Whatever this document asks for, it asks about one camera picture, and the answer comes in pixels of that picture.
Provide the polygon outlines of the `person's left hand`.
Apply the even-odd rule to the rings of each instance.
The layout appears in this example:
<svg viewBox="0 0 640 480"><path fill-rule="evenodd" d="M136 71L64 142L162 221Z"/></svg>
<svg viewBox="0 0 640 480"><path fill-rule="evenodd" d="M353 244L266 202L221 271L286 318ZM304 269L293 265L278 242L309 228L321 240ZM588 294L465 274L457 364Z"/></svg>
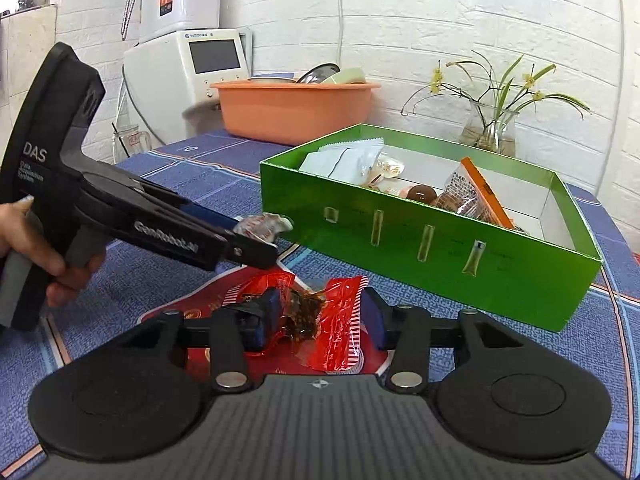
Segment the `person's left hand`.
<svg viewBox="0 0 640 480"><path fill-rule="evenodd" d="M49 307L62 307L77 298L88 285L93 274L99 271L105 260L105 250L93 256L82 268L68 266L60 256L27 221L26 214L32 206L31 198L1 205L1 255L11 249L32 260L54 277L46 292Z"/></svg>

